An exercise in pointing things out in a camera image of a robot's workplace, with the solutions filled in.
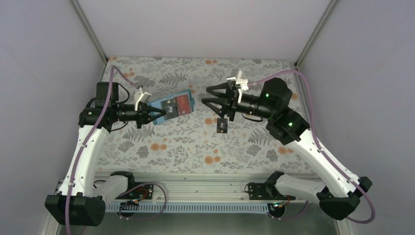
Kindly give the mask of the black credit card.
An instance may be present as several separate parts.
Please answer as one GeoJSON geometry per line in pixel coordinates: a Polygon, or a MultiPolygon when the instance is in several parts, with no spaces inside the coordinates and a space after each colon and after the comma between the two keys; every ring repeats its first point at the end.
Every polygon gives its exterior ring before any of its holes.
{"type": "Polygon", "coordinates": [[[227,134],[228,133],[228,119],[218,117],[216,123],[216,133],[227,134]]]}

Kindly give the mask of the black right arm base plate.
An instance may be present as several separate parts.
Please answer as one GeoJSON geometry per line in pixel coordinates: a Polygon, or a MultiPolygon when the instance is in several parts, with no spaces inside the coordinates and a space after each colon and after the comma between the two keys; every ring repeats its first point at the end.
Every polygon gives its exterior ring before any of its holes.
{"type": "Polygon", "coordinates": [[[250,200],[295,200],[295,196],[283,195],[277,191],[274,185],[265,183],[249,182],[244,187],[244,192],[248,194],[250,200]]]}

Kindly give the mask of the blue card holder wallet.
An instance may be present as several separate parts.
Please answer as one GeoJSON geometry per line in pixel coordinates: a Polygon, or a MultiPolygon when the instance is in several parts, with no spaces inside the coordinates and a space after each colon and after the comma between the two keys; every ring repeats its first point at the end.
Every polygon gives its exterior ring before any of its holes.
{"type": "Polygon", "coordinates": [[[166,114],[153,121],[154,125],[160,125],[170,119],[179,116],[189,115],[195,111],[195,100],[192,97],[191,89],[168,95],[162,99],[147,103],[151,107],[164,109],[166,114]]]}

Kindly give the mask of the red credit card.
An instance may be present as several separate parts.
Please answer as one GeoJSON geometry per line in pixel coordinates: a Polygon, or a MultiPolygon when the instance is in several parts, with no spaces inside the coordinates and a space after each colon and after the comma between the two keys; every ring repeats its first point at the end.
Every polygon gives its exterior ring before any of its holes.
{"type": "Polygon", "coordinates": [[[180,116],[191,113],[190,99],[187,94],[182,94],[176,97],[177,111],[180,116]]]}

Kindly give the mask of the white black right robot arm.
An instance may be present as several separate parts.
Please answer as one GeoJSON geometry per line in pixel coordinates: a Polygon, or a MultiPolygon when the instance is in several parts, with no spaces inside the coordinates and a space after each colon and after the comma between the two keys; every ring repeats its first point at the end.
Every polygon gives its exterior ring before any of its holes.
{"type": "Polygon", "coordinates": [[[289,107],[293,93],[284,80],[275,77],[266,81],[258,96],[244,94],[242,87],[235,78],[229,78],[225,83],[207,87],[211,97],[203,98],[202,103],[230,121],[236,113],[267,119],[270,135],[293,149],[320,178],[310,181],[276,171],[264,183],[248,185],[250,199],[303,199],[318,204],[333,219],[349,218],[372,186],[371,180],[347,170],[324,148],[311,125],[289,107]]]}

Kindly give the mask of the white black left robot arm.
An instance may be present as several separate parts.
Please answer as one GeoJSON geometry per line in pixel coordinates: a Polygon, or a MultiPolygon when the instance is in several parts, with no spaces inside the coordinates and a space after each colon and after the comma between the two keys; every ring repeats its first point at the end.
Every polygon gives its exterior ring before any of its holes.
{"type": "Polygon", "coordinates": [[[120,102],[118,86],[116,82],[99,82],[92,99],[94,106],[87,105],[79,115],[78,140],[71,165],[57,192],[45,200],[46,209],[61,225],[98,226],[109,203],[136,193],[134,175],[127,171],[113,172],[95,188],[98,155],[114,123],[135,122],[141,128],[166,112],[142,102],[149,94],[141,91],[134,104],[120,102]]]}

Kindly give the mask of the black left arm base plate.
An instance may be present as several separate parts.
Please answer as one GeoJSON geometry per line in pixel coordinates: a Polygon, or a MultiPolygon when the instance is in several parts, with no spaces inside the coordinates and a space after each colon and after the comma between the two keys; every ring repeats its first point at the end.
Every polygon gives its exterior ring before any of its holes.
{"type": "Polygon", "coordinates": [[[154,191],[154,184],[137,182],[132,191],[116,197],[117,200],[151,200],[154,191]]]}

